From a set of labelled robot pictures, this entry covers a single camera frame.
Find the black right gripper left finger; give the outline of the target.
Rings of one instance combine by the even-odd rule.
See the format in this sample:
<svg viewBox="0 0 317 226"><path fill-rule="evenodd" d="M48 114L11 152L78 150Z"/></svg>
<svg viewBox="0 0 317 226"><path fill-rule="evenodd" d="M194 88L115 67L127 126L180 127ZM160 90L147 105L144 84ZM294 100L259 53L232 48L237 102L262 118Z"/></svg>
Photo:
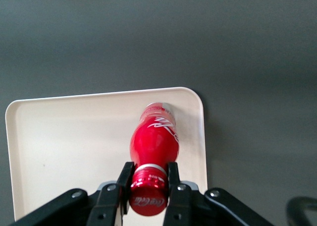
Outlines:
<svg viewBox="0 0 317 226"><path fill-rule="evenodd" d="M97 191L97 201L90 211L86 225L123 225L123 216L129 209L128 199L134 169L133 162L126 162L117 181L109 181L101 186Z"/></svg>

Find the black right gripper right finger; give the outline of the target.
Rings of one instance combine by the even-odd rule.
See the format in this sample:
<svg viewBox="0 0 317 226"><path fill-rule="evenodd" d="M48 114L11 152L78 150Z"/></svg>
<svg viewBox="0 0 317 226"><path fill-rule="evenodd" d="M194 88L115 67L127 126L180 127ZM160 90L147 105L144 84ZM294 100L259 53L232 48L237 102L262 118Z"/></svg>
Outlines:
<svg viewBox="0 0 317 226"><path fill-rule="evenodd" d="M164 226L192 226L192 193L199 190L196 183L181 181L178 164L168 164L169 203L165 211Z"/></svg>

